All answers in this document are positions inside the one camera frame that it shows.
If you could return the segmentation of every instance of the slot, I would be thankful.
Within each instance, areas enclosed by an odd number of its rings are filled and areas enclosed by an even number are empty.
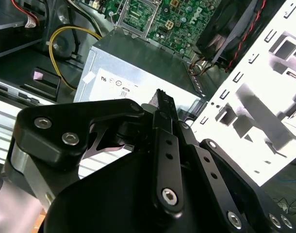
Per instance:
[[[269,43],[269,42],[272,40],[272,38],[275,36],[276,32],[277,32],[277,31],[274,31],[274,30],[272,29],[272,30],[269,32],[269,34],[266,36],[266,38],[264,39],[264,41],[265,41],[266,43]]]
[[[237,75],[234,77],[233,81],[235,83],[238,83],[240,79],[243,77],[244,74],[241,74],[241,72],[238,72]]]
[[[289,16],[294,12],[294,10],[296,9],[296,5],[295,4],[290,4],[289,9],[285,12],[284,14],[284,18],[288,19]]]
[[[8,92],[8,88],[0,85],[0,91]]]
[[[221,94],[221,96],[219,98],[224,100],[228,96],[229,93],[230,93],[230,91],[224,90],[224,92]]]
[[[205,116],[200,122],[201,125],[204,125],[207,122],[208,118]]]
[[[249,58],[248,63],[253,64],[254,61],[257,59],[258,56],[259,56],[259,53],[257,55],[255,55],[253,53],[253,55],[251,56],[251,58]]]

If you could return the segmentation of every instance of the white wire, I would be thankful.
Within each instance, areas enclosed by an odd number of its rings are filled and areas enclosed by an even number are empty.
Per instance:
[[[80,12],[82,12],[83,14],[85,14],[88,18],[91,19],[91,21],[96,25],[96,28],[98,29],[100,35],[103,37],[103,34],[100,30],[99,24],[96,22],[96,20],[91,17],[84,9],[82,9],[80,6],[76,5],[72,0],[67,0],[73,7],[75,7],[76,9],[78,9]]]

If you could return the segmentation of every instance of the cable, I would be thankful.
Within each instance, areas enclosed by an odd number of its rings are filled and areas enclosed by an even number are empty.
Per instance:
[[[37,18],[34,14],[32,14],[32,13],[30,13],[30,12],[24,10],[22,7],[20,7],[20,6],[15,2],[15,0],[11,0],[11,2],[12,2],[12,4],[13,4],[13,6],[16,7],[20,12],[23,12],[24,14],[30,16],[33,20],[35,20],[36,24],[39,25],[39,20],[38,20],[38,18]]]
[[[96,33],[99,33],[101,37],[103,37],[100,27],[98,23],[95,21],[93,17],[91,17],[84,9],[82,9],[80,6],[76,5],[72,0],[64,0],[68,6],[73,7],[74,10],[85,17],[93,26]]]
[[[49,19],[50,19],[50,10],[48,5],[48,0],[38,0],[38,1],[44,4],[46,8],[46,23],[45,23],[45,29],[46,29],[49,25]]]
[[[54,42],[56,36],[59,33],[65,31],[67,29],[75,29],[75,30],[86,32],[86,33],[94,36],[98,40],[101,39],[101,36],[98,35],[97,33],[94,33],[92,31],[88,30],[88,29],[85,29],[85,28],[80,28],[80,27],[76,27],[76,26],[64,26],[64,27],[61,27],[61,28],[57,29],[55,32],[53,32],[53,34],[52,34],[52,36],[50,38],[50,41],[49,41],[49,55],[50,55],[50,59],[51,59],[52,65],[53,65],[53,67],[55,69],[55,72],[57,73],[58,76],[61,77],[62,81],[65,83],[65,85],[67,87],[69,87],[72,90],[76,90],[76,87],[72,86],[69,82],[67,82],[67,80],[64,78],[64,76],[61,74],[61,72],[60,72],[60,70],[59,70],[59,68],[58,68],[58,66],[56,64],[56,61],[54,59],[54,55],[53,55],[53,42]]]
[[[229,62],[229,65],[228,65],[227,68],[226,68],[226,72],[228,72],[228,70],[230,69],[232,63],[236,60],[236,58],[237,58],[237,56],[238,56],[238,54],[239,54],[239,51],[240,51],[241,48],[242,48],[242,44],[243,44],[243,42],[246,40],[246,38],[247,38],[247,36],[249,35],[249,33],[251,33],[251,32],[253,31],[253,29],[254,29],[254,27],[255,27],[255,24],[256,24],[256,22],[259,20],[260,14],[261,14],[263,8],[265,7],[265,3],[266,3],[266,0],[263,0],[263,3],[262,3],[262,5],[261,5],[261,8],[260,8],[260,10],[257,12],[256,18],[255,18],[254,21],[252,22],[252,24],[251,24],[249,30],[248,30],[248,31],[245,33],[245,35],[243,36],[242,41],[239,43],[239,46],[238,46],[238,49],[237,49],[237,51],[236,51],[236,53],[235,53],[235,55],[234,55],[234,58]]]
[[[203,61],[204,59],[205,59],[205,57],[201,57],[201,58],[195,60],[194,62],[192,62],[192,63],[190,64],[190,66],[189,66],[189,74],[190,74],[190,75],[192,75],[192,76],[198,76],[198,75],[200,75],[200,73],[193,73],[193,70],[192,70],[192,69],[195,67],[196,63],[201,62],[201,61]]]
[[[72,17],[72,13],[71,13],[71,9],[70,7],[67,7],[68,10],[68,18],[69,18],[69,22],[70,24],[74,25],[74,19]],[[79,51],[79,46],[80,46],[80,41],[78,39],[78,35],[75,29],[72,29],[72,34],[74,36],[74,41],[75,41],[75,50],[73,52],[73,54],[78,55],[78,51]]]

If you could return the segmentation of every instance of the red fan wire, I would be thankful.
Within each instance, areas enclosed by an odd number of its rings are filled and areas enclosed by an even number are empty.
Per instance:
[[[247,38],[247,36],[249,35],[249,33],[251,33],[251,32],[253,31],[253,29],[254,29],[254,27],[255,27],[255,24],[256,24],[256,22],[258,21],[258,19],[259,19],[259,17],[260,17],[260,14],[261,14],[261,12],[262,12],[262,10],[263,10],[263,8],[265,7],[265,3],[266,3],[266,0],[263,0],[263,3],[262,3],[262,5],[261,5],[260,10],[257,12],[257,15],[256,15],[255,20],[254,20],[253,23],[251,24],[249,30],[248,30],[248,31],[245,33],[245,35],[243,36],[242,41],[239,43],[239,46],[238,46],[238,49],[237,49],[237,51],[236,51],[236,53],[235,53],[235,55],[234,55],[234,58],[229,62],[229,65],[228,65],[228,67],[226,68],[226,72],[228,72],[228,70],[230,69],[232,63],[236,60],[236,58],[237,58],[237,56],[238,56],[238,54],[239,54],[239,51],[240,51],[241,48],[242,48],[242,44],[243,44],[243,42],[246,40],[246,38]]]

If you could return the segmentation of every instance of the white metal panel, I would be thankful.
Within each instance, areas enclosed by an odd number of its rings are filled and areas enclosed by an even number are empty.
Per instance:
[[[265,144],[265,135],[258,136],[253,143],[249,142],[239,138],[233,126],[227,127],[216,122],[215,117],[226,104],[237,115],[249,116],[236,96],[237,90],[244,83],[275,115],[287,110],[294,103],[296,80],[274,71],[273,64],[281,62],[296,70],[296,58],[292,56],[287,61],[282,61],[269,52],[283,34],[296,38],[296,0],[285,2],[192,125],[197,140],[207,137],[215,140],[258,185],[264,184],[295,159],[296,150],[288,150],[286,158],[274,154]],[[236,83],[233,80],[237,77],[241,79]],[[229,91],[229,94],[222,100],[220,96],[224,91]],[[285,126],[296,136],[295,127],[289,124]]]

